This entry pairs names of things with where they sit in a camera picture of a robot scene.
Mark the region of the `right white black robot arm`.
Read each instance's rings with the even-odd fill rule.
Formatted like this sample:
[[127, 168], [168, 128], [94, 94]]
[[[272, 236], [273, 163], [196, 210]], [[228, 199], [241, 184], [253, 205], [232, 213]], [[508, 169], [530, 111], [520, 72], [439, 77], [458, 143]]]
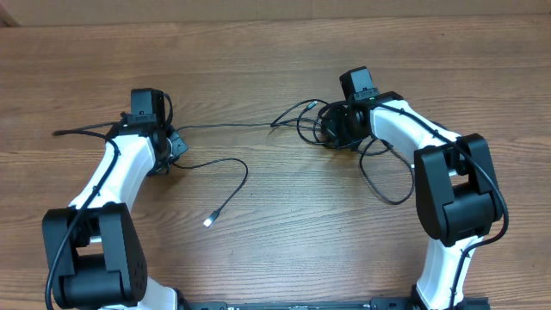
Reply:
[[370, 309], [487, 309], [463, 285], [476, 249], [503, 238], [509, 225], [487, 141], [460, 135], [415, 112], [403, 96], [375, 87], [366, 67], [340, 76], [344, 99], [318, 113], [315, 139], [363, 156], [376, 140], [406, 158], [419, 221], [429, 237], [424, 268], [408, 297], [379, 297]]

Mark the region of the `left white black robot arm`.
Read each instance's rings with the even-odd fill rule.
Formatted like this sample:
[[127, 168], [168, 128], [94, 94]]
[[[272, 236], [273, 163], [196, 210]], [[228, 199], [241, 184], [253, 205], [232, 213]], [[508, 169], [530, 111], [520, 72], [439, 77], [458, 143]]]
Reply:
[[47, 308], [188, 308], [179, 290], [148, 275], [130, 216], [144, 179], [169, 171], [188, 149], [172, 118], [168, 94], [132, 90], [130, 112], [102, 136], [105, 153], [88, 184], [68, 207], [44, 215]]

